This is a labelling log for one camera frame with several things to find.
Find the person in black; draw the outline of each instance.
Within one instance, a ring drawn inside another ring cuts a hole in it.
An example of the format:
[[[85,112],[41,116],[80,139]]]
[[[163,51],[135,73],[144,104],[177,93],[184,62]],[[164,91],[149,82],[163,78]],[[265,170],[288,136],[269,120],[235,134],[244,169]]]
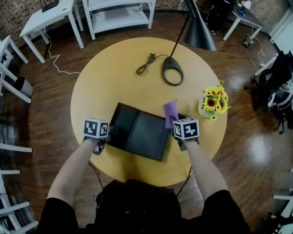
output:
[[[97,196],[96,218],[79,228],[75,199],[98,140],[88,138],[72,153],[51,185],[37,234],[50,233],[251,233],[226,182],[194,140],[184,141],[194,176],[204,199],[201,216],[187,220],[173,190],[136,180],[113,181]]]
[[[219,29],[230,15],[236,1],[237,0],[213,0],[213,7],[208,15],[207,23],[214,35],[221,35]]]

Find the white desk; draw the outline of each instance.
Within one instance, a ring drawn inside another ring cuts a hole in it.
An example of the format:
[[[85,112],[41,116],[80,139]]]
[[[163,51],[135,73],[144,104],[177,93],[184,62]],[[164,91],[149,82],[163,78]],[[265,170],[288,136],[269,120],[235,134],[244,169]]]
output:
[[[49,39],[44,33],[43,28],[64,19],[65,16],[68,16],[69,18],[69,21],[72,25],[73,31],[75,33],[80,48],[84,48],[83,41],[80,37],[73,16],[73,8],[77,17],[79,28],[81,31],[84,31],[76,0],[60,0],[59,4],[56,7],[48,11],[42,12],[42,10],[39,10],[31,15],[28,22],[24,26],[20,36],[24,38],[25,42],[28,44],[28,46],[31,48],[31,50],[35,53],[35,55],[42,63],[45,63],[45,59],[42,57],[42,55],[39,53],[39,51],[27,35],[31,32],[39,31],[45,43],[49,44]]]
[[[234,21],[233,25],[231,26],[230,30],[227,32],[227,34],[224,37],[224,41],[226,41],[229,36],[232,34],[232,32],[234,31],[234,29],[238,26],[238,24],[240,23],[240,21],[246,21],[248,23],[251,23],[255,26],[257,26],[257,30],[253,33],[253,35],[251,36],[252,39],[254,39],[256,37],[256,35],[259,33],[259,31],[263,28],[263,26],[261,25],[261,23],[257,20],[257,18],[247,9],[244,9],[245,12],[245,16],[241,16],[238,13],[238,10],[240,10],[241,7],[239,7],[238,5],[235,5],[233,7],[233,14],[236,16],[236,20]]]

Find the bouquet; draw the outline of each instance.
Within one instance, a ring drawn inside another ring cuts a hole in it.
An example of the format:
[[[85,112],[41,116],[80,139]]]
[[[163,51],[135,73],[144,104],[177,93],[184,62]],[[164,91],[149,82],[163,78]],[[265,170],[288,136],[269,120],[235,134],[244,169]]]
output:
[[[204,99],[201,109],[209,114],[210,120],[217,120],[217,113],[224,114],[229,108],[229,97],[222,85],[203,90]]]

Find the yellow table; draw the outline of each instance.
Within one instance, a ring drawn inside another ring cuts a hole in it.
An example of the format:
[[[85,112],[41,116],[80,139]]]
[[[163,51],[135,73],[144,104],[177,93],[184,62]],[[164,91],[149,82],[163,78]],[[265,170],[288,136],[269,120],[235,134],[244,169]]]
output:
[[[169,86],[162,80],[161,66],[165,57],[159,57],[142,76],[135,73],[150,53],[169,55],[173,46],[172,41],[158,38],[124,40],[104,49],[86,65],[71,100],[71,120],[79,143],[83,140],[84,119],[111,121],[118,102],[164,117],[163,104],[177,99],[179,113],[199,119],[200,145],[210,158],[214,157],[224,138],[227,114],[220,115],[217,121],[209,121],[198,114],[202,90],[219,84],[207,63],[188,48],[178,45],[174,58],[185,75],[180,86]],[[173,74],[167,76],[175,79]],[[137,179],[156,186],[185,180],[191,167],[188,152],[181,152],[172,137],[162,162],[109,145],[100,156],[92,155],[90,161],[116,180]]]

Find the black shirt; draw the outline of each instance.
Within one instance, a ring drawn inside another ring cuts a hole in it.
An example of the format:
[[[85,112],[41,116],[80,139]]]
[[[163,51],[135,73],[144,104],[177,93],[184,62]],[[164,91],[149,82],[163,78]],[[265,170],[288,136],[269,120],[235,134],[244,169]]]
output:
[[[85,229],[79,228],[75,211],[69,204],[49,198],[36,233],[251,233],[228,191],[211,195],[205,201],[202,215],[187,220],[181,218],[174,193],[164,188],[139,186],[136,182],[107,185],[97,197],[96,219]]]

